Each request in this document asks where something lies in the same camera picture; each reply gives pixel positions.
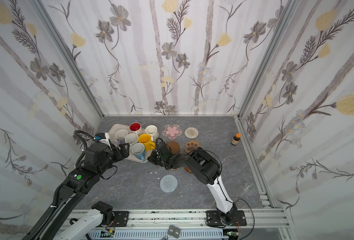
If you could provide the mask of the blue mug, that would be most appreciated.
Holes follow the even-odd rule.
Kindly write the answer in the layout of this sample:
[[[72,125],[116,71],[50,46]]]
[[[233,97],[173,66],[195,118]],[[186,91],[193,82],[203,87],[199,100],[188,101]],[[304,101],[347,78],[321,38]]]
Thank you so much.
[[[143,144],[136,143],[132,145],[132,153],[138,160],[141,160],[142,162],[146,161],[146,150]]]

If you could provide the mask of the brown round wooden coaster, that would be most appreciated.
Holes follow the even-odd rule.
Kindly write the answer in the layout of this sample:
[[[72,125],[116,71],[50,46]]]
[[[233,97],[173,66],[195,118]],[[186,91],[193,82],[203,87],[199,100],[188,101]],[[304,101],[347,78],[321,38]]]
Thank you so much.
[[[172,154],[179,154],[180,153],[180,145],[175,141],[170,141],[167,143],[167,146],[171,150]]]

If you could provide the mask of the yellow mug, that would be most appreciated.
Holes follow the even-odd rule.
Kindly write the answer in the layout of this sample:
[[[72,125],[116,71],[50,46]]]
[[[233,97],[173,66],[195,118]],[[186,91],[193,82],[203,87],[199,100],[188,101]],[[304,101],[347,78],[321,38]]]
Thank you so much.
[[[156,148],[156,144],[152,141],[152,136],[149,134],[140,135],[139,143],[145,146],[146,151],[154,150]]]

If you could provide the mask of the pink cherry blossom coaster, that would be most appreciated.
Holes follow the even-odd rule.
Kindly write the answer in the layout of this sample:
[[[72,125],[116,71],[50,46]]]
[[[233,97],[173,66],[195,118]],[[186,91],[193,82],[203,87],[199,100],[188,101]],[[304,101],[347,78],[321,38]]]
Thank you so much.
[[[175,140],[177,137],[181,136],[183,131],[180,129],[178,124],[165,125],[162,135],[167,137],[169,140]]]

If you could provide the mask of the grey blue round coaster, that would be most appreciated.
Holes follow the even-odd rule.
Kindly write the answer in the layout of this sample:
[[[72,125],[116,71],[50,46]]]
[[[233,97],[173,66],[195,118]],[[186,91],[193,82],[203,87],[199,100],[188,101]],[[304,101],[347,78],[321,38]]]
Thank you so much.
[[[166,175],[160,181],[160,188],[164,193],[173,192],[178,186],[178,180],[173,175]]]

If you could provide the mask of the brown paw print coaster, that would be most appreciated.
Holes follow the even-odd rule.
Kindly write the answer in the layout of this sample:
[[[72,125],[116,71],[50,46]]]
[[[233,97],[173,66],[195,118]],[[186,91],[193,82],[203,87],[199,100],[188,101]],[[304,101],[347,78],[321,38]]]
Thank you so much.
[[[198,141],[191,140],[185,143],[185,153],[190,153],[194,151],[196,148],[200,147],[200,143]]]

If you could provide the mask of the white braided round coaster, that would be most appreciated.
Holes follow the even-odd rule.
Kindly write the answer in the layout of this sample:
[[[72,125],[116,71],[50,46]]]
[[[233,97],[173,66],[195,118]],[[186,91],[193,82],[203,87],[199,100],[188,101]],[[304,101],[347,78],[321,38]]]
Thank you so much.
[[[198,137],[199,131],[194,127],[189,127],[185,130],[184,134],[189,139],[195,139]]]

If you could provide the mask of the dark brown glossy round coaster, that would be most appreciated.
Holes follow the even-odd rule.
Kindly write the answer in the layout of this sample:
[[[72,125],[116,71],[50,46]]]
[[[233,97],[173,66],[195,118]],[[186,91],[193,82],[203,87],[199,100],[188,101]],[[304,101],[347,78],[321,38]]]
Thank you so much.
[[[192,173],[192,171],[191,171],[188,167],[184,167],[184,169],[185,169],[188,173]]]

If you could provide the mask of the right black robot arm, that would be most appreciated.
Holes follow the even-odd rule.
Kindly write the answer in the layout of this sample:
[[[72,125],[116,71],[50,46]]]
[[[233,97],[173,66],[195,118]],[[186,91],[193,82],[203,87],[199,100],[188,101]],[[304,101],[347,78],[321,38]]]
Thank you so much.
[[[222,164],[213,152],[198,147],[188,154],[174,154],[171,147],[157,138],[148,161],[167,171],[187,167],[200,183],[209,188],[216,202],[216,210],[206,212],[208,227],[223,229],[227,226],[247,225],[244,212],[238,210],[236,202],[231,200],[225,189],[221,177]]]

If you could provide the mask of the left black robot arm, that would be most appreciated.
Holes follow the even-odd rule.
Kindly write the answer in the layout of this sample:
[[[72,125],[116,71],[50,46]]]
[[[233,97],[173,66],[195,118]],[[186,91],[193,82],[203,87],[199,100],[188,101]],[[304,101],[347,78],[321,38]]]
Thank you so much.
[[[115,163],[130,155],[128,143],[114,145],[108,133],[92,136],[81,130],[73,134],[80,139],[84,149],[75,169],[56,188],[51,205],[38,222],[23,237],[24,240],[52,240],[76,205],[90,192],[103,174],[116,168]]]

